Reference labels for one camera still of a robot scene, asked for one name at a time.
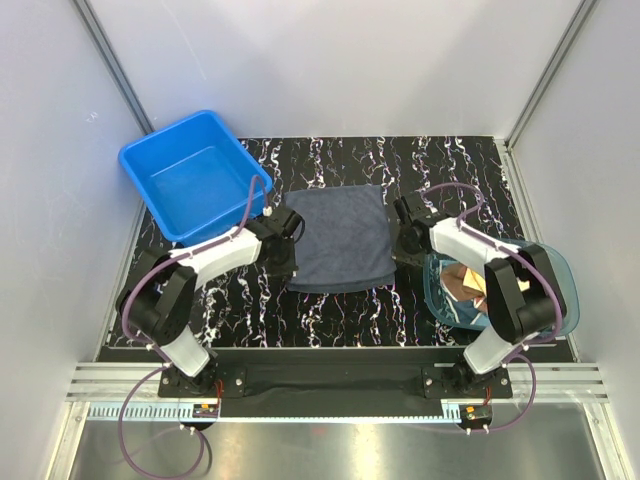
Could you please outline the dark grey-blue towel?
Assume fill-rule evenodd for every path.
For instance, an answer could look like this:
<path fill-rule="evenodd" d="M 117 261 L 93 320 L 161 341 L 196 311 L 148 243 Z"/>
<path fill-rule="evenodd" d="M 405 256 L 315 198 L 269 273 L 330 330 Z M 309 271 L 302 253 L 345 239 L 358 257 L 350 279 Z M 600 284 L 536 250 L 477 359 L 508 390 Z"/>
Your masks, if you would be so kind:
<path fill-rule="evenodd" d="M 291 191 L 284 201 L 305 226 L 295 246 L 298 271 L 289 290 L 346 294 L 394 283 L 396 264 L 381 186 Z"/>

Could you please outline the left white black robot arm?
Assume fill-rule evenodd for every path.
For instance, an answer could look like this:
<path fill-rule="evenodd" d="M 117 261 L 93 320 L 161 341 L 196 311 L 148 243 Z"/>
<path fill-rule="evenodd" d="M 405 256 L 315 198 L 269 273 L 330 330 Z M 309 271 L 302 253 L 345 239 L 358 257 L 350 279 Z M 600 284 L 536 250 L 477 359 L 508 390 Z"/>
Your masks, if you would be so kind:
<path fill-rule="evenodd" d="M 203 347 L 189 326 L 195 293 L 239 267 L 258 264 L 271 276 L 296 275 L 295 243 L 305 231 L 300 214 L 286 206 L 266 207 L 224 234 L 174 250 L 145 250 L 117 297 L 122 330 L 156 351 L 196 396 L 217 381 L 216 355 Z"/>

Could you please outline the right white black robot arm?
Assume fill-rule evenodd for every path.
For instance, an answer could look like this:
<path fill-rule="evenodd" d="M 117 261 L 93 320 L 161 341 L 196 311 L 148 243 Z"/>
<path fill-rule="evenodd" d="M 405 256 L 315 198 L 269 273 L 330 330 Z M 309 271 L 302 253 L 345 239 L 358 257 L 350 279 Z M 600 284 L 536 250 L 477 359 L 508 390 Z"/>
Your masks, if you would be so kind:
<path fill-rule="evenodd" d="M 420 193 L 393 202 L 398 216 L 397 256 L 423 265 L 428 254 L 448 256 L 485 281 L 489 326 L 445 371 L 466 396 L 486 389 L 499 368 L 525 348 L 549 342 L 563 327 L 567 306 L 547 250 L 517 247 L 429 208 Z"/>

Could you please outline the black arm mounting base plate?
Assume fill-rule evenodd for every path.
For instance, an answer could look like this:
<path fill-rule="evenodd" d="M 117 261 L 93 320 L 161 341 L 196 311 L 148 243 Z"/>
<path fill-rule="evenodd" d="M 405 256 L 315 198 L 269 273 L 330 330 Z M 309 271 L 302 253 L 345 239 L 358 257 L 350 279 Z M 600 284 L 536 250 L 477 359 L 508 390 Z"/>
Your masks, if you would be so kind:
<path fill-rule="evenodd" d="M 497 369 L 469 384 L 457 378 L 461 347 L 348 347 L 220 349 L 211 382 L 225 398 L 272 389 L 394 392 L 427 399 L 502 400 L 513 397 L 508 371 Z"/>

